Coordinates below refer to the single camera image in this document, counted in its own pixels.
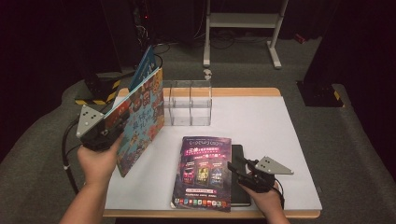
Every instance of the clear acrylic box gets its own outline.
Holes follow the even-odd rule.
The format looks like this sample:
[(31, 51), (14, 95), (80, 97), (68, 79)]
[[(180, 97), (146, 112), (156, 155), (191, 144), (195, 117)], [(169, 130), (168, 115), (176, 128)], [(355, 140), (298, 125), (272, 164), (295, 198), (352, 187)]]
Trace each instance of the clear acrylic box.
[(209, 80), (164, 80), (163, 99), (164, 125), (210, 125), (212, 87)]

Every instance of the white metal stand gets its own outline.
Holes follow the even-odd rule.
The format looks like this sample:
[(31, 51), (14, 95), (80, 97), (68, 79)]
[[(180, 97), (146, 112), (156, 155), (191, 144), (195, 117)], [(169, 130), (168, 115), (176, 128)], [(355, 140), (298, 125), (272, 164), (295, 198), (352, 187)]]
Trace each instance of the white metal stand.
[(275, 44), (279, 30), (285, 16), (286, 7), (289, 0), (282, 0), (279, 13), (276, 14), (251, 14), (251, 13), (210, 13), (210, 0), (207, 0), (206, 9), (206, 33), (204, 49), (204, 67), (210, 66), (210, 28), (211, 27), (239, 27), (239, 28), (272, 28), (274, 29), (271, 41), (267, 41), (267, 46), (276, 69), (282, 66), (277, 57)]

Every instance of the magazine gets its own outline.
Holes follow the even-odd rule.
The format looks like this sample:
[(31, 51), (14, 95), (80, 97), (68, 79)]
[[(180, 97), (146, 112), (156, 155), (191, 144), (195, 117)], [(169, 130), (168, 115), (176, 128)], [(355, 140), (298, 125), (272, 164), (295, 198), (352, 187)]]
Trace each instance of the magazine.
[(183, 137), (171, 206), (230, 212), (231, 153), (230, 138)]

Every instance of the human hand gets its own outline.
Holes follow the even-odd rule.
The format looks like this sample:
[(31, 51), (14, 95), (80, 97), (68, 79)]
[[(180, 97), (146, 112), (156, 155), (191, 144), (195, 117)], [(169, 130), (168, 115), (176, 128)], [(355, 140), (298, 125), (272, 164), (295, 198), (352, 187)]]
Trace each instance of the human hand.
[[(250, 195), (254, 203), (268, 220), (268, 223), (289, 223), (285, 217), (285, 214), (283, 213), (279, 194), (274, 189), (264, 193), (257, 193), (248, 187), (245, 187), (241, 184), (239, 185)], [(274, 188), (278, 189), (278, 184), (276, 182), (274, 184)]]
[(116, 167), (117, 150), (122, 137), (123, 134), (106, 151), (96, 152), (84, 146), (78, 149), (78, 160), (84, 171), (86, 184), (108, 184)]

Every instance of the human arm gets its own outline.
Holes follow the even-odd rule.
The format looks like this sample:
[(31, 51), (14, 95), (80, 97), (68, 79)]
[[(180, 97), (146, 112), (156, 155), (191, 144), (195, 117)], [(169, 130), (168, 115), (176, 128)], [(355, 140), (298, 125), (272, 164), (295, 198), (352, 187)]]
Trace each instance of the human arm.
[(78, 149), (78, 161), (85, 175), (85, 185), (67, 208), (60, 223), (100, 223), (121, 139), (122, 135), (109, 150), (103, 152), (95, 152), (83, 146)]
[(279, 195), (274, 189), (265, 193), (257, 193), (243, 185), (240, 185), (253, 199), (257, 207), (262, 211), (269, 224), (290, 224), (283, 213)]

